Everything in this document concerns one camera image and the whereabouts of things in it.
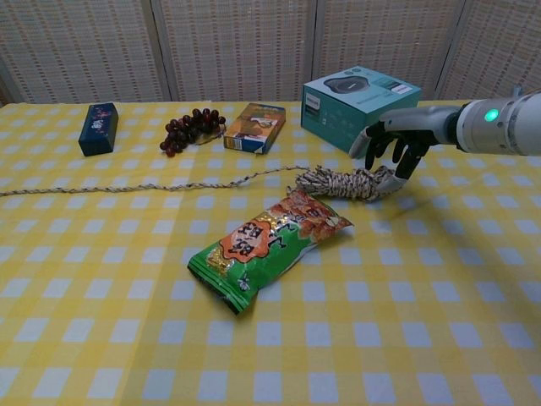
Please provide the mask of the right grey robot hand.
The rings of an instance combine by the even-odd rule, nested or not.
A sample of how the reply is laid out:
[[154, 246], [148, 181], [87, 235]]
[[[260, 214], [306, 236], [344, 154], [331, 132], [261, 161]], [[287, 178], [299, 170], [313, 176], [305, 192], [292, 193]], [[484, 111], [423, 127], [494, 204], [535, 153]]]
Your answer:
[[458, 106], [430, 106], [393, 109], [380, 115], [376, 123], [361, 130], [349, 151], [351, 158], [364, 157], [367, 170], [394, 144], [392, 161], [396, 169], [385, 175], [374, 195], [383, 197], [398, 191], [434, 145], [456, 143]]

